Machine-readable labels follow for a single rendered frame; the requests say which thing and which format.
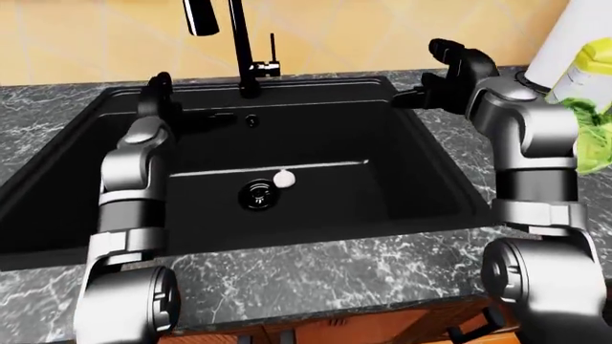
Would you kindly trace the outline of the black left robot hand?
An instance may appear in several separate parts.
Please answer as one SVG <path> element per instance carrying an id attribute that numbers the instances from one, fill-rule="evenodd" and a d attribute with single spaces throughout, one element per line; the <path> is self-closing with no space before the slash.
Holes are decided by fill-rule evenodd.
<path id="1" fill-rule="evenodd" d="M 140 90 L 138 117 L 159 117 L 177 137 L 224 128 L 237 121 L 237 116 L 233 113 L 185 110 L 180 102 L 171 98 L 172 94 L 172 79 L 168 72 L 152 76 Z"/>

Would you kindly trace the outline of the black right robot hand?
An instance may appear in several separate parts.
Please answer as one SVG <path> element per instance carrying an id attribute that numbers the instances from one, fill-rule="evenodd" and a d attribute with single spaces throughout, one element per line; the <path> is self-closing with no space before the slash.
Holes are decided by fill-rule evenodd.
<path id="1" fill-rule="evenodd" d="M 448 66 L 446 76 L 424 73 L 421 85 L 400 91 L 391 99 L 395 108 L 442 109 L 463 116 L 477 82 L 499 76 L 490 56 L 474 48 L 466 48 L 449 39 L 431 39 L 428 50 L 438 62 Z"/>

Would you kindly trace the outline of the black sink faucet spout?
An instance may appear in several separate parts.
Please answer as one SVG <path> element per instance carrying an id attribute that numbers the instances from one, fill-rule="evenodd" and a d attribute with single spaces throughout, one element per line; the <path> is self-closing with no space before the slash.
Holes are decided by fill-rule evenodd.
<path id="1" fill-rule="evenodd" d="M 212 36 L 220 32 L 211 0 L 182 0 L 188 31 L 192 36 Z M 248 28 L 242 0 L 228 0 L 233 42 L 239 71 L 240 95 L 246 99 L 259 97 L 261 89 L 256 79 L 251 55 Z"/>

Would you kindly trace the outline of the black kitchen sink basin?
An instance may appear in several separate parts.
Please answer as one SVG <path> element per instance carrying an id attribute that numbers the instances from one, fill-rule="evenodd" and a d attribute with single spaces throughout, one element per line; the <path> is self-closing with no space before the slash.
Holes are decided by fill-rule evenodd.
<path id="1" fill-rule="evenodd" d="M 384 76 L 181 85 L 185 110 L 233 113 L 183 135 L 168 183 L 166 254 L 226 251 L 490 226 L 486 201 Z M 84 263 L 99 169 L 134 121 L 136 87 L 104 91 L 0 187 L 0 271 Z M 255 114 L 250 128 L 245 117 Z M 238 192 L 278 171 L 296 183 L 249 211 Z"/>

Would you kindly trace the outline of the black sink drain strainer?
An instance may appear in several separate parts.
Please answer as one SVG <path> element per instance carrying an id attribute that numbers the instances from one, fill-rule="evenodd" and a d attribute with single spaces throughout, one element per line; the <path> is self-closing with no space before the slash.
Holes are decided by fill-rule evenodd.
<path id="1" fill-rule="evenodd" d="M 272 208 L 279 198 L 279 188 L 271 180 L 265 179 L 252 180 L 238 192 L 238 203 L 249 211 Z"/>

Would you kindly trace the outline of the white paper towel roll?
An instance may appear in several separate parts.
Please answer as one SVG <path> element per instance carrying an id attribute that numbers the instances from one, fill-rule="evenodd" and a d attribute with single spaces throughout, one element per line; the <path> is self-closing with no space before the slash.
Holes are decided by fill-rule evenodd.
<path id="1" fill-rule="evenodd" d="M 529 67 L 516 79 L 548 92 L 580 51 L 592 71 L 612 75 L 612 0 L 569 0 Z"/>

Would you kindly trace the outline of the yellow capped white bottle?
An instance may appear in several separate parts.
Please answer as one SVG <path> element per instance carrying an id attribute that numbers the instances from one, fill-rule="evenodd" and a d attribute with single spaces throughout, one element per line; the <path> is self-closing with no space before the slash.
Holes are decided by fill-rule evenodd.
<path id="1" fill-rule="evenodd" d="M 568 98 L 586 99 L 598 113 L 605 113 L 612 106 L 612 37 L 583 45 L 545 97 L 549 103 Z"/>

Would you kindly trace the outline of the small white round object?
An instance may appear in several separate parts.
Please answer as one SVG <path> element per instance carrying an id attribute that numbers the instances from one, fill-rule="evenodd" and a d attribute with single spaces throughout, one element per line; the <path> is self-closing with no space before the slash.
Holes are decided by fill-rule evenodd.
<path id="1" fill-rule="evenodd" d="M 274 174 L 273 183 L 277 188 L 290 188 L 296 183 L 295 174 L 292 171 L 282 169 Z"/>

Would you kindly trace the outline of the green lettuce head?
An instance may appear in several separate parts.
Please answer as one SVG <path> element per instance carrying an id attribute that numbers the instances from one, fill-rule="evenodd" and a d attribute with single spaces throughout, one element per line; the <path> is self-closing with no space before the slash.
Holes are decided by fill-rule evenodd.
<path id="1" fill-rule="evenodd" d="M 589 99 L 569 97 L 561 102 L 579 123 L 577 171 L 592 174 L 612 164 L 612 108 L 599 113 Z"/>

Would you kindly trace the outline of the orange wooden cabinet front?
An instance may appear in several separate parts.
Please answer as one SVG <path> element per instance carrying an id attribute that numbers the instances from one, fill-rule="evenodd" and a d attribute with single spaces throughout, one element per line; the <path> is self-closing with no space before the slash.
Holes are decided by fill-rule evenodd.
<path id="1" fill-rule="evenodd" d="M 163 337 L 159 344 L 452 344 L 447 328 L 462 326 L 491 304 L 487 298 L 394 312 L 350 314 Z"/>

